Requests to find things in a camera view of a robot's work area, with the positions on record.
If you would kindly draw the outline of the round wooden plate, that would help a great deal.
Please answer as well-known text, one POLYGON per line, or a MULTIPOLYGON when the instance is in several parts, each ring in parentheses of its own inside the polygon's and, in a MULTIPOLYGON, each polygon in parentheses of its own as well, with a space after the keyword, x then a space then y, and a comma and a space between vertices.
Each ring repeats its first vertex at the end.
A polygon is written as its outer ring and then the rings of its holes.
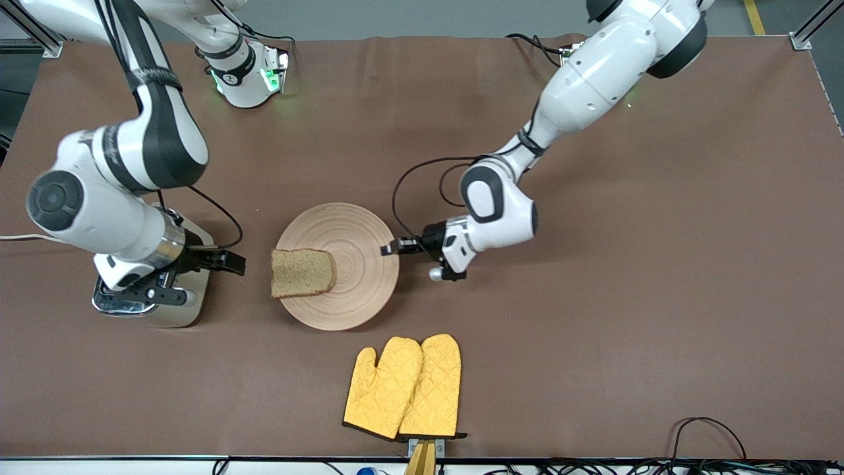
POLYGON ((346 331, 370 321, 397 286, 399 258, 382 256, 392 232, 379 216, 359 205, 326 203, 308 208, 289 223, 276 249, 325 251, 334 259, 335 283, 325 294, 281 298, 299 322, 321 331, 346 331))

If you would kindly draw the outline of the brown bread slice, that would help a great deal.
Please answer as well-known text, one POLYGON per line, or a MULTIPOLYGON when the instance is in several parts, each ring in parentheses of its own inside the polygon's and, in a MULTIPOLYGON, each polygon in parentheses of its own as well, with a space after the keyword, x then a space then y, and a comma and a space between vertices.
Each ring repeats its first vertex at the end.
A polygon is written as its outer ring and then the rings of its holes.
POLYGON ((271 296, 275 300, 325 294, 336 283, 334 257, 323 250, 274 249, 271 269, 271 296))

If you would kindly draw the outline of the beige chrome two-slot toaster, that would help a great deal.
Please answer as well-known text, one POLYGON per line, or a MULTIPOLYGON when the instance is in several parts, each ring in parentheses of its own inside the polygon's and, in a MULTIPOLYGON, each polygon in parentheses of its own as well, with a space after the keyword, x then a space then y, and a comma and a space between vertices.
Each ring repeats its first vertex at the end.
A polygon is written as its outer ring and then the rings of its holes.
POLYGON ((153 327, 182 328, 190 327, 198 319, 203 300, 208 288, 209 270, 198 268, 198 253, 188 251, 190 245, 214 245, 214 240, 192 220, 184 219, 180 214, 168 208, 161 208, 158 203, 146 205, 145 213, 151 217, 151 225, 144 227, 142 239, 144 243, 151 243, 152 248, 147 256, 154 251, 175 251, 182 249, 175 265, 175 274, 180 277, 188 272, 202 273, 202 292, 195 292, 196 303, 192 307, 175 307, 167 305, 144 305, 120 300, 98 276, 92 295, 92 305, 102 315, 115 318, 140 318, 153 327))

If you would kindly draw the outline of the brown table mat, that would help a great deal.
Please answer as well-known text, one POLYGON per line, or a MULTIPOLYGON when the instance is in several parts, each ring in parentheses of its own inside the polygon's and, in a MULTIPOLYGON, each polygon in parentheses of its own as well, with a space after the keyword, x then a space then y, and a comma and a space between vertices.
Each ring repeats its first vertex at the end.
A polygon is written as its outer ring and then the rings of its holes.
POLYGON ((660 457, 704 416, 753 458, 844 457, 844 139, 810 54, 708 40, 525 175, 534 240, 462 282, 404 257, 382 312, 322 332, 271 298, 283 229, 329 202, 391 220, 410 166, 500 147, 553 69, 503 39, 296 49, 298 94, 240 110, 166 46, 208 142, 199 187, 245 230, 245 276, 214 274, 195 327, 100 315, 89 253, 0 243, 0 456, 392 456, 342 426, 356 355, 449 333, 468 435, 449 456, 660 457))

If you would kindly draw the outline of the yellow quilted oven mitt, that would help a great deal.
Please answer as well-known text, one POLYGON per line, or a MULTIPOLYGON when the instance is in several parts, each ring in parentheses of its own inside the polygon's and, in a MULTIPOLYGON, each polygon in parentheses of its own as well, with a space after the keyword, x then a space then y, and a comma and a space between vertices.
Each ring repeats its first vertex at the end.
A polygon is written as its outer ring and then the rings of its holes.
POLYGON ((377 438, 397 437, 420 376, 420 343, 392 337, 379 353, 363 348, 353 367, 342 424, 377 438))
POLYGON ((463 439, 458 412, 462 380, 460 348, 451 334, 426 338, 423 363, 409 408, 399 426, 401 438, 463 439))

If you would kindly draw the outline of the aluminium frame profile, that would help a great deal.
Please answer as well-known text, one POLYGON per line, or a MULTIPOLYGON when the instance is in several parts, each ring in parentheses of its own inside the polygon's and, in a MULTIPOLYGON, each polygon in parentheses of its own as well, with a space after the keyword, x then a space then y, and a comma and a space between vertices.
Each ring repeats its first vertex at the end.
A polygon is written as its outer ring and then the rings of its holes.
POLYGON ((40 23, 19 0, 0 0, 2 12, 25 37, 11 37, 0 32, 0 54, 36 54, 58 58, 63 51, 63 37, 40 23))
POLYGON ((790 31, 789 40, 793 51, 811 50, 811 37, 841 8, 844 8, 844 0, 825 0, 795 31, 790 31))

